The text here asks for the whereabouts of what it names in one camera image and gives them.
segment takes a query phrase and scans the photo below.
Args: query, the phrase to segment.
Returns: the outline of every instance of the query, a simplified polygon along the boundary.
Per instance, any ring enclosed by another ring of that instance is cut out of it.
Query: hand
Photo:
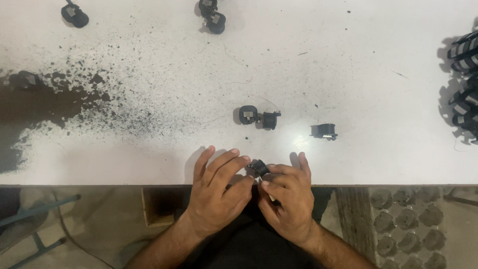
[[[267,222],[285,239],[303,246],[316,230],[312,220],[314,196],[310,189],[311,172],[305,153],[299,154],[300,169],[279,164],[268,166],[271,174],[282,174],[259,187],[259,208]],[[281,202],[273,205],[269,195]]]
[[[194,181],[189,205],[181,216],[199,238],[212,235],[231,223],[252,197],[254,178],[245,176],[228,190],[231,178],[250,163],[234,148],[212,161],[213,146],[207,148],[194,166]]]

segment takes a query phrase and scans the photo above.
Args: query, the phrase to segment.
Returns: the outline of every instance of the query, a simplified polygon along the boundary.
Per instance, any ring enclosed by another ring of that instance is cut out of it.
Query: forearm
[[[136,255],[126,269],[170,269],[178,267],[204,239],[193,231],[184,214],[164,234]]]
[[[321,225],[314,224],[311,236],[299,247],[312,254],[327,269],[376,269],[345,241]]]

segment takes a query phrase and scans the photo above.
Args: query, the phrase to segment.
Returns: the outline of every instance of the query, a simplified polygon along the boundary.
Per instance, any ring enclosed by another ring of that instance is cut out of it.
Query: wooden plank
[[[376,264],[368,187],[336,188],[336,198],[344,240]]]

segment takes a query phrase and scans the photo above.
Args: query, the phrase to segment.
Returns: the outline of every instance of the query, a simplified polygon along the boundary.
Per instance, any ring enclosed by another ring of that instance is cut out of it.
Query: finger
[[[305,158],[304,152],[299,153],[299,165],[300,170],[304,172],[308,182],[311,183],[312,172],[310,171],[309,162],[307,161],[307,158]]]
[[[235,157],[239,156],[239,150],[233,148],[232,150],[221,154],[221,156],[217,157],[214,161],[212,161],[204,171],[203,181],[205,186],[209,186],[211,184],[211,180],[216,174],[216,172],[221,168],[221,166],[228,163],[230,160],[234,159]]]
[[[206,165],[209,159],[214,155],[216,148],[214,146],[209,146],[201,156],[196,161],[194,165],[194,176],[193,176],[193,183],[202,179],[204,175],[204,171],[206,170]]]
[[[244,195],[247,192],[250,192],[250,189],[254,183],[254,178],[252,176],[245,176],[239,182],[232,185],[229,190],[227,190],[223,195],[222,199],[229,203],[232,206],[238,204],[238,202],[244,198]]]
[[[273,179],[271,179],[272,183],[275,183],[281,187],[284,187],[289,190],[295,190],[298,188],[298,181],[295,180],[295,177],[293,176],[278,176]]]
[[[228,185],[231,178],[239,172],[239,170],[243,169],[250,163],[249,156],[241,156],[232,159],[230,162],[223,165],[217,173],[214,175],[211,183],[209,184],[210,188],[214,190],[221,190],[218,191],[220,195],[223,194],[223,190]]]
[[[304,173],[300,169],[284,164],[269,165],[267,168],[271,174],[291,175],[297,179],[304,176]]]
[[[262,189],[268,194],[273,196],[275,199],[279,200],[281,203],[287,201],[287,197],[290,197],[292,194],[291,190],[288,190],[284,187],[281,187],[275,183],[263,181],[261,183]]]
[[[269,198],[269,195],[264,191],[261,184],[259,184],[257,188],[259,190],[259,200],[258,200],[257,206],[259,206],[259,209],[261,210],[262,215],[264,215],[264,218],[266,218],[269,224],[279,222],[279,217],[277,216],[276,208],[272,204],[272,201]]]

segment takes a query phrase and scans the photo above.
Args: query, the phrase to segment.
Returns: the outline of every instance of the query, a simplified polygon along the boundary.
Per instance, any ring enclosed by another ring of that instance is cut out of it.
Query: blue metal chair leg
[[[37,208],[28,209],[26,211],[19,212],[15,216],[11,216],[9,218],[6,218],[6,219],[0,221],[0,226],[4,226],[4,225],[10,224],[12,222],[19,221],[19,220],[27,218],[27,217],[49,211],[52,208],[58,207],[60,205],[63,205],[63,204],[69,203],[69,202],[76,201],[78,199],[80,199],[80,195],[75,195],[75,196],[60,200],[60,201],[56,201],[56,202],[53,202],[53,203],[49,203],[49,204],[46,204],[46,205],[39,206]]]
[[[75,196],[60,200],[60,201],[56,201],[56,202],[53,202],[53,203],[49,203],[49,204],[46,204],[46,205],[39,206],[39,207],[36,207],[36,208],[28,209],[28,210],[25,210],[25,211],[19,211],[15,216],[11,216],[9,218],[6,218],[6,219],[0,221],[0,226],[4,226],[4,225],[10,224],[10,223],[22,220],[24,218],[30,217],[30,216],[34,216],[34,215],[37,215],[37,214],[40,214],[40,213],[47,212],[52,208],[58,207],[60,205],[63,205],[63,204],[69,203],[69,202],[76,201],[80,198],[81,198],[80,195],[75,195]],[[64,242],[66,242],[66,238],[63,237],[63,238],[60,238],[60,240],[56,241],[55,243],[45,247],[41,238],[38,236],[38,234],[36,232],[33,233],[32,236],[33,236],[33,240],[35,241],[38,252],[31,255],[30,257],[22,260],[21,262],[9,267],[9,269],[20,268],[23,265],[25,265],[26,263],[31,262],[32,260],[40,257],[41,255],[47,253],[48,251],[54,249],[57,246],[62,245]]]
[[[38,248],[38,252],[31,255],[30,257],[22,260],[21,262],[9,267],[8,269],[20,268],[23,265],[25,265],[25,264],[31,262],[32,260],[40,257],[41,255],[47,253],[48,251],[54,249],[55,247],[62,245],[66,241],[66,239],[63,237],[63,238],[60,238],[60,240],[56,241],[55,243],[45,247],[45,245],[43,245],[43,242],[42,242],[42,240],[40,239],[40,237],[38,236],[37,233],[33,233],[33,240],[35,241],[36,247]]]

